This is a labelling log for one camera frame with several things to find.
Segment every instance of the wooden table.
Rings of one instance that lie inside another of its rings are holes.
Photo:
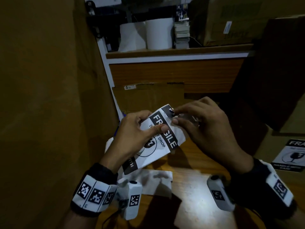
[[[175,154],[169,154],[147,166],[148,169],[173,172],[171,199],[142,195],[138,216],[130,221],[120,216],[105,224],[104,228],[265,228],[250,211],[237,207],[235,212],[220,210],[208,189],[210,174],[228,171],[204,155],[187,139]],[[112,205],[103,212],[96,228],[117,209]]]

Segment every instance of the black wristband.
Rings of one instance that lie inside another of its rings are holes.
[[[84,179],[86,178],[86,176],[89,175],[92,179],[94,179],[97,182],[102,182],[105,185],[116,185],[117,182],[117,177],[118,177],[118,173],[113,174],[111,170],[109,170],[108,168],[104,167],[103,165],[99,164],[99,163],[95,163],[89,170],[87,170],[85,172],[85,174],[83,175],[81,181],[79,182],[79,184],[77,185],[73,196],[75,196],[77,194],[77,192],[80,192],[80,187],[81,185],[87,185],[88,186],[88,194],[86,195],[86,198],[84,198],[84,196],[82,194],[80,194],[80,197],[83,199],[88,199],[90,197],[91,194],[94,194],[94,192],[98,191],[98,193],[100,193],[100,201],[98,201],[99,205],[109,205],[115,195],[115,192],[111,192],[111,190],[105,192],[105,191],[101,191],[98,190],[95,187],[95,185],[90,186],[87,183],[84,183]],[[80,207],[79,205],[77,205],[74,201],[71,201],[70,203],[70,207],[72,209],[72,211],[74,211],[75,213],[82,215],[82,216],[86,216],[86,217],[97,217],[99,216],[99,214],[101,212],[93,212],[90,210],[86,210],[83,207]]]
[[[277,177],[267,165],[254,159],[254,167],[250,172],[231,174],[227,191],[237,204],[257,211],[263,219],[288,219],[296,211],[296,201],[292,199],[288,206],[284,203],[286,194],[291,192],[279,178],[271,187],[266,182],[271,173]]]

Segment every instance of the white paper roll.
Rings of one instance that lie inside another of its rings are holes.
[[[153,19],[145,22],[147,48],[162,50],[172,48],[173,18]]]
[[[120,25],[121,42],[119,52],[134,51],[146,48],[145,22]]]

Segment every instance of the fragile sign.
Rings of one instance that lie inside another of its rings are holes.
[[[290,139],[271,165],[274,169],[302,172],[305,167],[305,140]]]

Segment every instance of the shelf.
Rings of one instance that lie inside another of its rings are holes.
[[[110,52],[106,54],[107,59],[120,58],[136,58],[136,57],[151,57],[151,56],[176,56],[190,54],[207,54],[207,53],[222,53],[222,52],[245,52],[251,50],[253,44],[240,44],[216,47],[200,47],[190,49],[166,49],[166,50],[136,50],[128,52]]]

